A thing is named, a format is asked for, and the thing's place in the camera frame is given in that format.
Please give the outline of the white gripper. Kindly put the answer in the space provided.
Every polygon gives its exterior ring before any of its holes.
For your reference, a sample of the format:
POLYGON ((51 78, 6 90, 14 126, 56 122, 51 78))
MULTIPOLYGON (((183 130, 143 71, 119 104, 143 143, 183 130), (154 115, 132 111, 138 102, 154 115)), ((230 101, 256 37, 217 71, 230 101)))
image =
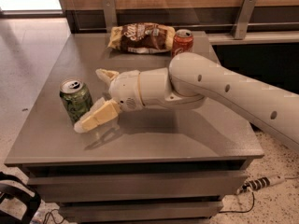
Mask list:
POLYGON ((131 112, 151 106, 170 107, 175 95, 167 68, 119 73, 97 69, 99 79, 109 87, 111 100, 101 98, 74 125, 77 133, 86 133, 116 118, 121 110, 131 112))

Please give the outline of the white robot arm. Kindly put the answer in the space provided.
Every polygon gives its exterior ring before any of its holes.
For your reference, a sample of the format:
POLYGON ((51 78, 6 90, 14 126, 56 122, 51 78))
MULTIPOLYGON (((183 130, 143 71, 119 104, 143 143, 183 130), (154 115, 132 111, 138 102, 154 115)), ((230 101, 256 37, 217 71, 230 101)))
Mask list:
POLYGON ((86 133, 121 112, 143 108, 194 109, 211 98, 233 110, 289 149, 299 149, 299 95, 240 75, 190 52, 175 56, 165 68, 148 71, 98 69, 109 100, 99 99, 74 125, 86 133))

